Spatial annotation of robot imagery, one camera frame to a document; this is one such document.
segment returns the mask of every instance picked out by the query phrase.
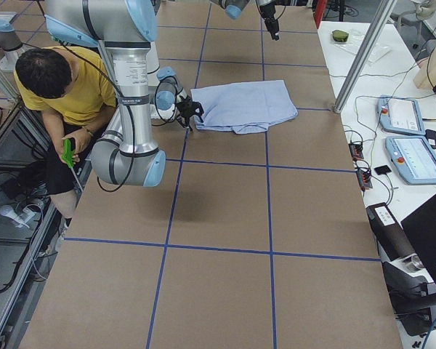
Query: folded cloth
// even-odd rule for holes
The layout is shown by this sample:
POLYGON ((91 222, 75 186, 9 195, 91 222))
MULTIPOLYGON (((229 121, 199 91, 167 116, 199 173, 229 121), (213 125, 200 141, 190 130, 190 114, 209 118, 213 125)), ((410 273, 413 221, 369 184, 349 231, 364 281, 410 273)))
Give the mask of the folded cloth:
POLYGON ((265 132, 298 114, 283 80, 238 82, 191 92, 193 100, 203 107, 203 122, 195 116, 197 129, 265 132))

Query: white table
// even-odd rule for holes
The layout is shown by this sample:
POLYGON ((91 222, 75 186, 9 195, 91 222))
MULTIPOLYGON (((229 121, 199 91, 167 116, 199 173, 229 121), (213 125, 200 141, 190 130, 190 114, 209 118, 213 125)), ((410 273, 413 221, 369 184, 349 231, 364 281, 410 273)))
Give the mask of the white table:
MULTIPOLYGON (((337 96, 349 72, 350 66, 354 60, 354 54, 342 49, 335 44, 331 38, 331 32, 335 29, 347 31, 349 33, 366 33, 368 23, 337 23, 322 22, 318 30, 321 46, 325 55, 326 64, 331 76, 334 93, 337 96)), ((372 129, 376 129, 377 137, 374 142, 368 141, 363 144, 363 154, 371 168, 381 165, 388 165, 392 169, 389 173, 394 190, 393 200, 389 205, 394 216, 400 222, 407 217, 414 209, 423 204, 428 198, 436 194, 436 185, 407 185, 398 175, 397 171, 390 163, 389 155, 384 148, 384 138, 393 135, 389 132, 383 132, 378 125, 376 115, 377 98, 358 97, 394 95, 395 97, 424 97, 432 94, 430 90, 417 89, 413 83, 413 78, 419 68, 414 66, 415 60, 408 51, 407 46, 403 43, 399 33, 394 25, 386 25, 378 40, 378 45, 389 47, 390 51, 375 63, 368 62, 363 69, 362 74, 386 75, 386 76, 361 76, 352 94, 349 97, 344 109, 342 110, 342 122, 346 125, 345 129, 353 129, 359 132, 364 140, 374 138, 374 133, 358 123, 358 117, 363 124, 372 129), (355 112, 355 101, 357 100, 358 115, 355 112)), ((426 97, 418 99, 420 111, 424 119, 436 119, 436 97, 426 97)), ((436 122, 425 122, 425 128, 436 131, 436 122)), ((347 139, 359 140, 360 137, 352 132, 346 133, 347 139)), ((380 176, 385 185, 389 183, 384 176, 380 176)), ((365 206, 386 202, 388 197, 387 189, 377 180, 373 180, 373 189, 367 190, 364 195, 365 206)), ((425 275, 426 272, 414 273, 413 276, 425 275)), ((398 323, 404 348, 410 348, 415 341, 422 341, 418 336, 410 337, 406 334, 404 328, 398 323)), ((433 331, 427 343, 427 349, 436 349, 436 330, 433 331)))

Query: black monitor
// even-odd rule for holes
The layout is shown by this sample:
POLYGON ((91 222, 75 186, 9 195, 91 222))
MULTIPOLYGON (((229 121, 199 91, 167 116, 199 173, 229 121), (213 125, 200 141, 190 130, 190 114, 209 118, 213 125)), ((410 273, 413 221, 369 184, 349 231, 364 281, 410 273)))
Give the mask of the black monitor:
POLYGON ((401 224, 424 267, 436 282, 436 194, 401 224))

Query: black shorts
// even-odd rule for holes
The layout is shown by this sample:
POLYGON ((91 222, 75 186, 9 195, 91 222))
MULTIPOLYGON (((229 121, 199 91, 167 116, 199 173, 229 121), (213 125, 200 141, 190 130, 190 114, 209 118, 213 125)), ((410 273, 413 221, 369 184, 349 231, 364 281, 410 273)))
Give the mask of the black shorts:
MULTIPOLYGON (((80 129, 80 126, 70 125, 63 123, 65 135, 80 129)), ((79 153, 80 162, 74 164, 74 171, 78 173, 78 169, 82 166, 84 159, 90 153, 90 150, 95 144, 95 141, 102 136, 105 128, 102 128, 94 133, 90 144, 84 151, 79 153)), ((67 164, 61 162, 60 157, 55 151, 53 144, 49 146, 47 153, 47 170, 45 175, 45 183, 47 185, 47 192, 50 195, 66 193, 74 189, 74 177, 67 164)))

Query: green object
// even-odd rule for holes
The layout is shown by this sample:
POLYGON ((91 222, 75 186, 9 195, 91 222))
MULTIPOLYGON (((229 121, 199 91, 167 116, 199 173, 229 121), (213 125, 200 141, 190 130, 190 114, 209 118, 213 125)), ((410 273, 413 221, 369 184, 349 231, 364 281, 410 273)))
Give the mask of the green object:
POLYGON ((71 141, 67 138, 63 141, 63 155, 62 159, 63 161, 68 165, 69 168, 73 168, 74 166, 74 150, 71 149, 71 141))
POLYGON ((333 40, 336 42, 347 42, 347 39, 349 38, 349 33, 345 31, 333 31, 333 40))

